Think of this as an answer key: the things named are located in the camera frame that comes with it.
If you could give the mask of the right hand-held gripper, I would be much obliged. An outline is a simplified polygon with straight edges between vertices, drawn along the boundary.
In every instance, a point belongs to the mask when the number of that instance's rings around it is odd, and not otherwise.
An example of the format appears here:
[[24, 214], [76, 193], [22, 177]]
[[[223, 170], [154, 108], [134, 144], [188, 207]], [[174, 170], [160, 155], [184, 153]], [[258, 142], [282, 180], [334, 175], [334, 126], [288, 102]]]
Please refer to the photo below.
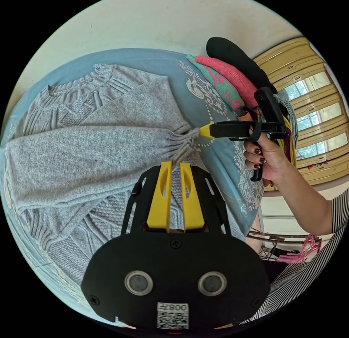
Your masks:
[[[256, 143], [261, 134], [267, 135], [285, 135], [286, 127], [284, 125], [272, 122], [245, 122], [245, 121], [226, 121], [218, 123], [209, 123], [199, 128], [199, 135], [203, 138], [228, 138], [232, 141], [249, 141]], [[262, 168], [257, 170], [258, 177], [262, 179]], [[273, 182], [279, 182], [282, 176], [287, 172], [284, 168], [282, 174]]]

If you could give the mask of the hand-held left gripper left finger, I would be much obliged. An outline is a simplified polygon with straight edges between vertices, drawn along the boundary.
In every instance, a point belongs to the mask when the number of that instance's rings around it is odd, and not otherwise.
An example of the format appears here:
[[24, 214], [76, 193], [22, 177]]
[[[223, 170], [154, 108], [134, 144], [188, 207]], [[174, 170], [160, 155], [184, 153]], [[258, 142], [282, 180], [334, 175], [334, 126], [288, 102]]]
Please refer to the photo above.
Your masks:
[[170, 226], [172, 161], [162, 162], [156, 179], [147, 226], [155, 232], [168, 232]]

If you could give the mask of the person's right hand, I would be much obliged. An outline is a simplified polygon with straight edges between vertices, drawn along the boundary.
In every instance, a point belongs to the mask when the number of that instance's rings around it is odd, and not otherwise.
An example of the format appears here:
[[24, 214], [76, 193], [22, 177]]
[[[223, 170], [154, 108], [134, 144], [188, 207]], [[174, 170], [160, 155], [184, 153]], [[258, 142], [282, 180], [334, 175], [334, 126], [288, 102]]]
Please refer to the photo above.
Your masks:
[[256, 143], [244, 142], [245, 164], [251, 170], [262, 168], [265, 187], [272, 184], [290, 164], [283, 151], [264, 133]]

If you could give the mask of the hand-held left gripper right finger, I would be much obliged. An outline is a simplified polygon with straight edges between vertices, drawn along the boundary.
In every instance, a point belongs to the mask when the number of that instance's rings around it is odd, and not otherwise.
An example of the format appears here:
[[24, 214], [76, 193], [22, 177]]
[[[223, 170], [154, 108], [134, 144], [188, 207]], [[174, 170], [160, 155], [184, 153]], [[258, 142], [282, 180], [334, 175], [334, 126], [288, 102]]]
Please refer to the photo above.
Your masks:
[[190, 163], [180, 164], [184, 232], [202, 230], [205, 221]]

